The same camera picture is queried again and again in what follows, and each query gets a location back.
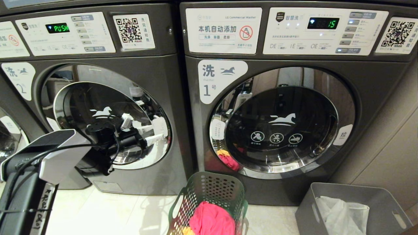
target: white plastic bag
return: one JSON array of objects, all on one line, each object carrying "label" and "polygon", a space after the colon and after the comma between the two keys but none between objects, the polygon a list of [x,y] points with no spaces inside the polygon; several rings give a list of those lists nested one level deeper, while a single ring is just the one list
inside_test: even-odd
[{"label": "white plastic bag", "polygon": [[316,203],[329,235],[366,235],[367,205],[324,196]]}]

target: warning icon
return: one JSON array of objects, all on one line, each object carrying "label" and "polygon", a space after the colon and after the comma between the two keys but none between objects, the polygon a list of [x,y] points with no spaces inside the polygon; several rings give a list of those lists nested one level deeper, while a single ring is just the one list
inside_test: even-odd
[{"label": "warning icon", "polygon": [[285,13],[284,12],[277,12],[276,15],[276,21],[277,22],[282,22],[282,20],[285,18]]},{"label": "warning icon", "polygon": [[250,26],[243,26],[240,30],[240,38],[242,40],[248,40],[252,37],[252,28]]}]

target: green plastic basket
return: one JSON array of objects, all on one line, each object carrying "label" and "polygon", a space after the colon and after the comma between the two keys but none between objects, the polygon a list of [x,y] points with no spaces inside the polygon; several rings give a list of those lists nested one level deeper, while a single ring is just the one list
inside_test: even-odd
[{"label": "green plastic basket", "polygon": [[[176,217],[173,211],[180,197],[183,196]],[[197,172],[192,175],[177,196],[170,209],[168,220],[170,227],[167,235],[183,235],[183,229],[189,226],[190,217],[201,202],[216,204],[227,210],[235,220],[235,234],[242,234],[242,222],[247,213],[248,202],[244,199],[242,183],[235,177],[211,172]]]}]

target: white floor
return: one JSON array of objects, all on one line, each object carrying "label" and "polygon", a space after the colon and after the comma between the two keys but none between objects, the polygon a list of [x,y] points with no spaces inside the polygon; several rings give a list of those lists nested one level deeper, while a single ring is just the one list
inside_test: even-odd
[{"label": "white floor", "polygon": [[[94,186],[59,190],[46,234],[165,235],[168,211],[175,199],[102,193]],[[296,210],[297,207],[250,205],[247,235],[299,235]]]}]

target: qr code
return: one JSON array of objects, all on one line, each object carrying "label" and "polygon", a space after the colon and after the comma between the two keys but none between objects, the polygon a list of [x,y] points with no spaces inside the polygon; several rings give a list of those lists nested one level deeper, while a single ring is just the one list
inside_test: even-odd
[{"label": "qr code", "polygon": [[414,27],[414,22],[392,21],[381,46],[402,47]]},{"label": "qr code", "polygon": [[141,29],[139,28],[138,19],[124,18],[116,19],[117,30],[119,31],[122,42],[141,42]]}]

